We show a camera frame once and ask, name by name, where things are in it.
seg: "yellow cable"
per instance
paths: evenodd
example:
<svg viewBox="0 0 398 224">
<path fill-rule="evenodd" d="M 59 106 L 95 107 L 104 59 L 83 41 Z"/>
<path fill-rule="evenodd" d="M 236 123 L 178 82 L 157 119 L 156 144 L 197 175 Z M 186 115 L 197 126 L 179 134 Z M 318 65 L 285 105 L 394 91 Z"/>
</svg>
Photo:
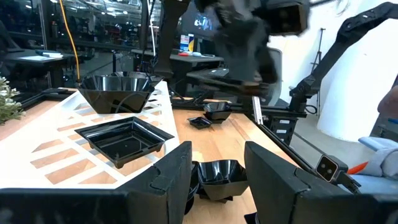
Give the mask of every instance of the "yellow cable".
<svg viewBox="0 0 398 224">
<path fill-rule="evenodd" d="M 70 43 L 72 44 L 73 53 L 75 53 L 76 69 L 77 69 L 77 80 L 78 80 L 78 82 L 80 82 L 79 58 L 77 56 L 77 51 L 76 51 L 75 43 L 73 41 L 73 37 L 72 37 L 72 35 L 71 35 L 70 31 L 69 31 L 67 16 L 65 15 L 65 10 L 63 9 L 62 0 L 60 0 L 60 5 L 61 5 L 63 21 L 65 22 L 65 27 L 67 28 L 67 32 L 68 32 L 68 35 L 69 35 Z"/>
</svg>

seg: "floor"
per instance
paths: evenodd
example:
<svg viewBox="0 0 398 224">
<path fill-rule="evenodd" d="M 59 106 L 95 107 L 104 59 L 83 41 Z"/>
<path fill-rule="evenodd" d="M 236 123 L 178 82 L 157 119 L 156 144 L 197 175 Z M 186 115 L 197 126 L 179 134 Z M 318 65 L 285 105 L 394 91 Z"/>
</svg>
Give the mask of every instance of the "floor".
<svg viewBox="0 0 398 224">
<path fill-rule="evenodd" d="M 323 134 L 317 129 L 317 122 L 318 118 L 311 114 L 305 119 L 299 119 L 290 143 L 311 166 L 318 164 L 322 154 L 335 156 L 348 167 L 366 162 L 374 154 L 374 151 L 359 142 L 346 142 Z"/>
</svg>

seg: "green plant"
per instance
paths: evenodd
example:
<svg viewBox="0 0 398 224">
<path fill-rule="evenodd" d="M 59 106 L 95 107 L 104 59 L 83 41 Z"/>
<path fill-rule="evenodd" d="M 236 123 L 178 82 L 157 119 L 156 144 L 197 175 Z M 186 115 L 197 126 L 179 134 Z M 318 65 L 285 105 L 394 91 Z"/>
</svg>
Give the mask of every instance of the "green plant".
<svg viewBox="0 0 398 224">
<path fill-rule="evenodd" d="M 16 89 L 11 89 L 9 81 L 0 77 L 0 125 L 4 125 L 10 119 L 20 119 L 26 114 L 22 111 L 21 103 L 15 102 L 12 97 L 19 94 Z"/>
</svg>

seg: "wooden tabletop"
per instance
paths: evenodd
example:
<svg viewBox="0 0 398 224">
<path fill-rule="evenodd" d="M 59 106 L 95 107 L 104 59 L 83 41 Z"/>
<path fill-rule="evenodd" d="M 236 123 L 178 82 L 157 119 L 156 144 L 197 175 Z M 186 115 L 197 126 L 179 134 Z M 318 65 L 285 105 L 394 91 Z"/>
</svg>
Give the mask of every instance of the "wooden tabletop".
<svg viewBox="0 0 398 224">
<path fill-rule="evenodd" d="M 0 140 L 11 135 L 25 124 L 40 116 L 58 102 L 45 101 L 27 111 L 27 116 L 21 121 L 8 121 L 0 126 Z M 254 141 L 264 148 L 294 164 L 294 162 L 272 142 L 257 126 L 243 114 L 231 114 L 222 124 L 214 124 L 210 128 L 197 130 L 189 125 L 187 118 L 201 116 L 202 111 L 174 110 L 174 119 L 180 142 L 191 141 L 193 160 L 199 162 L 220 159 L 236 159 L 244 165 L 244 143 Z M 256 211 L 249 189 L 240 197 L 234 197 L 226 204 L 199 199 L 190 213 L 184 218 L 184 223 L 246 223 L 243 216 Z"/>
</svg>

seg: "white lattice table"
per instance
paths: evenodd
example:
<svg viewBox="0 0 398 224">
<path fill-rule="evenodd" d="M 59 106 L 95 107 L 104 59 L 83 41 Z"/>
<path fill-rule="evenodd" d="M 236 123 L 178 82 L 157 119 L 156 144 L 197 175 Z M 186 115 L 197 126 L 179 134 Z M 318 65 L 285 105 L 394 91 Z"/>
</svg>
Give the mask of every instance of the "white lattice table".
<svg viewBox="0 0 398 224">
<path fill-rule="evenodd" d="M 137 116 L 173 135 L 160 152 L 114 167 L 75 129 Z M 114 189 L 179 145 L 166 82 L 160 82 L 139 114 L 97 114 L 76 92 L 0 142 L 0 188 Z"/>
</svg>

